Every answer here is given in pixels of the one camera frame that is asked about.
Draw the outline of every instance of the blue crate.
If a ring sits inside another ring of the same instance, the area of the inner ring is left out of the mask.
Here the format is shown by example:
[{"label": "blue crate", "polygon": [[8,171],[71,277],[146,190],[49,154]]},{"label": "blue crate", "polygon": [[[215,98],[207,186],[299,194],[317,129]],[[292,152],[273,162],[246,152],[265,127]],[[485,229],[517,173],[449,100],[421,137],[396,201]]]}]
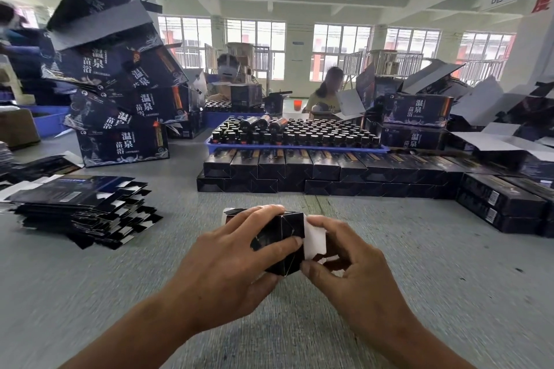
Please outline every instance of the blue crate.
[{"label": "blue crate", "polygon": [[324,146],[294,146],[294,145],[224,145],[221,143],[210,143],[212,137],[208,137],[204,144],[208,147],[210,155],[216,149],[307,149],[307,150],[328,150],[329,152],[358,152],[358,153],[387,153],[390,149],[386,146],[381,146],[380,149],[362,149],[362,148],[328,148]]},{"label": "blue crate", "polygon": [[63,122],[69,112],[69,107],[51,107],[51,106],[21,106],[27,108],[32,113],[43,113],[40,117],[33,117],[38,135],[41,139],[60,134],[67,130]]},{"label": "blue crate", "polygon": [[219,124],[227,120],[229,117],[238,117],[238,116],[244,116],[244,117],[261,117],[266,113],[209,113],[205,112],[205,123],[206,127],[215,129],[218,127]]}]

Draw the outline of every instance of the hand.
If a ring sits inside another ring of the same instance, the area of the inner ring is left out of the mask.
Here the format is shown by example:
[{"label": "hand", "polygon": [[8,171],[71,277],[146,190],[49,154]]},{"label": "hand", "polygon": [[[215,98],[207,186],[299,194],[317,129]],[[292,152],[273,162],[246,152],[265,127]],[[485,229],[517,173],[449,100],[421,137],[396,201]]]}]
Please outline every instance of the hand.
[{"label": "hand", "polygon": [[283,206],[245,210],[226,225],[198,237],[160,297],[174,310],[175,327],[184,341],[193,335],[252,313],[282,277],[262,272],[295,252],[299,237],[256,252],[250,243]]},{"label": "hand", "polygon": [[[394,281],[384,254],[365,243],[344,222],[325,216],[309,216],[308,222],[327,230],[326,257],[338,255],[339,259],[323,265],[303,261],[303,274],[366,344],[386,354],[419,322]],[[345,272],[341,278],[333,275],[333,270]]]}]

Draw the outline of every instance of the gray table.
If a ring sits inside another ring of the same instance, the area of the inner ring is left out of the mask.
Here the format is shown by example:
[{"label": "gray table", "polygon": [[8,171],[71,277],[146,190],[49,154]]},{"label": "gray table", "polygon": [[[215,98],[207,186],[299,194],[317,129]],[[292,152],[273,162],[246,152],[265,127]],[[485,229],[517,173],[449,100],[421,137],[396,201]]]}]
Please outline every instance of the gray table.
[{"label": "gray table", "polygon": [[[70,149],[74,135],[17,153]],[[200,142],[171,159],[85,170],[150,183],[164,219],[117,251],[22,232],[0,216],[0,367],[60,365],[170,277],[223,207],[280,203],[338,217],[381,248],[418,317],[480,368],[552,368],[554,240],[504,235],[452,201],[196,192]],[[385,368],[301,274],[242,321],[190,340],[164,368]]]}]

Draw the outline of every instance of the yellow shirt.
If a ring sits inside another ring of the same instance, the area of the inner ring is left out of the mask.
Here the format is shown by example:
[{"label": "yellow shirt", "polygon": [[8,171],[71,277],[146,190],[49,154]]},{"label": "yellow shirt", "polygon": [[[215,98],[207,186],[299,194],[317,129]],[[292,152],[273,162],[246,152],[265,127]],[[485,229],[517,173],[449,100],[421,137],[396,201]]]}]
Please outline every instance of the yellow shirt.
[{"label": "yellow shirt", "polygon": [[318,97],[315,92],[312,93],[306,104],[306,111],[311,111],[312,107],[316,105],[321,107],[320,112],[338,113],[341,110],[336,93],[328,92],[324,98]]}]

